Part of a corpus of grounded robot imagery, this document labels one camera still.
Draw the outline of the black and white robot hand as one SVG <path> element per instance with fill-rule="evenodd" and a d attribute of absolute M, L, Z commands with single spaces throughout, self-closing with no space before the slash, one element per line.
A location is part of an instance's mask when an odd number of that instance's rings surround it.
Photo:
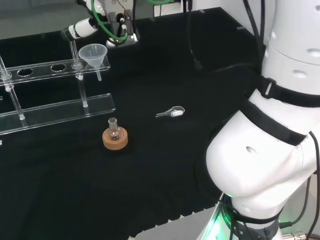
<path fill-rule="evenodd" d="M 90 17 L 63 29 L 61 31 L 63 39 L 71 42 L 101 31 L 106 34 L 108 48 L 129 46 L 138 42 L 132 11 L 125 8 L 119 0 L 111 1 L 112 5 L 120 6 L 119 11 L 106 10 L 107 1 L 102 3 L 101 0 L 77 0 L 76 3 L 85 7 Z"/>

